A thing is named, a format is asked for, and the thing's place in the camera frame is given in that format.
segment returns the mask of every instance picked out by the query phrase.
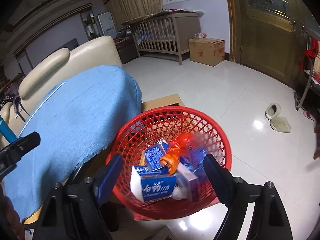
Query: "white slipper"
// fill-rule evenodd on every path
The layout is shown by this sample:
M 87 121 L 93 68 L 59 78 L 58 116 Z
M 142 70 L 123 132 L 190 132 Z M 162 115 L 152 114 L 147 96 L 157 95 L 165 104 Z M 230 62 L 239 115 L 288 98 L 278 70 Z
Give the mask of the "white slipper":
M 270 126 L 273 130 L 277 132 L 291 132 L 291 125 L 288 123 L 288 120 L 283 116 L 277 116 L 272 118 L 270 121 Z
M 277 117 L 281 113 L 281 107 L 277 103 L 271 103 L 265 111 L 266 118 L 271 120 Z

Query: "toothpaste box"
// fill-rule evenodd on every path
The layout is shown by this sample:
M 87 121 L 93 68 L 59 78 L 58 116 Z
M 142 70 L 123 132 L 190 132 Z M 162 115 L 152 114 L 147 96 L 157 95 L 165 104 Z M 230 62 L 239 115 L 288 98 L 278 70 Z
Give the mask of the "toothpaste box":
M 160 139 L 153 146 L 144 150 L 145 162 L 150 171 L 155 171 L 163 167 L 159 159 L 166 154 L 168 149 L 168 143 L 164 139 Z
M 167 167 L 150 171 L 147 166 L 132 166 L 130 189 L 141 202 L 152 202 L 172 196 L 176 176 Z
M 186 166 L 179 163 L 176 172 L 177 185 L 188 192 L 188 199 L 192 202 L 199 201 L 199 179 Z
M 189 171 L 193 172 L 193 167 L 190 163 L 190 159 L 186 156 L 181 156 L 180 157 L 180 163 L 183 164 L 183 166 L 185 166 Z

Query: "orange plastic bag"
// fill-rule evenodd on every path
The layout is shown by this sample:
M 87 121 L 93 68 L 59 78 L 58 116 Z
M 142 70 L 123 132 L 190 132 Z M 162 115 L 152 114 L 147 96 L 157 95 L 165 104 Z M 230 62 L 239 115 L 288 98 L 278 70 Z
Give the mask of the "orange plastic bag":
M 188 154 L 188 149 L 186 145 L 192 145 L 196 148 L 195 143 L 192 140 L 194 134 L 192 133 L 181 133 L 172 139 L 169 144 L 169 150 L 167 154 L 160 158 L 160 163 L 162 166 L 167 165 L 169 169 L 169 174 L 172 175 L 177 171 L 180 157 Z

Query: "door handle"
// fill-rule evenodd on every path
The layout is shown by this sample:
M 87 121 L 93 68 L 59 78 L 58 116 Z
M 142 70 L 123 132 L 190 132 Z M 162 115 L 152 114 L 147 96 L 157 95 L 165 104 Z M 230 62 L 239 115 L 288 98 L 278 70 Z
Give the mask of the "door handle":
M 296 33 L 297 33 L 297 19 L 293 18 L 291 23 L 293 26 L 292 32 L 296 35 Z
M 300 37 L 301 37 L 302 39 L 304 39 L 304 34 L 305 34 L 304 23 L 301 23 L 301 33 L 300 33 Z

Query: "blue blanket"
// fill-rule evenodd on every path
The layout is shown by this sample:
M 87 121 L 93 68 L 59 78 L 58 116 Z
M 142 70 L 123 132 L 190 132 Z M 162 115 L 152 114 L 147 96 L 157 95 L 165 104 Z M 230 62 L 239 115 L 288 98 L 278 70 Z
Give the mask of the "blue blanket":
M 141 90 L 117 66 L 89 69 L 52 89 L 22 128 L 21 136 L 37 131 L 40 145 L 4 180 L 20 218 L 36 212 L 54 182 L 64 182 L 74 169 L 107 148 L 118 130 L 139 113 Z

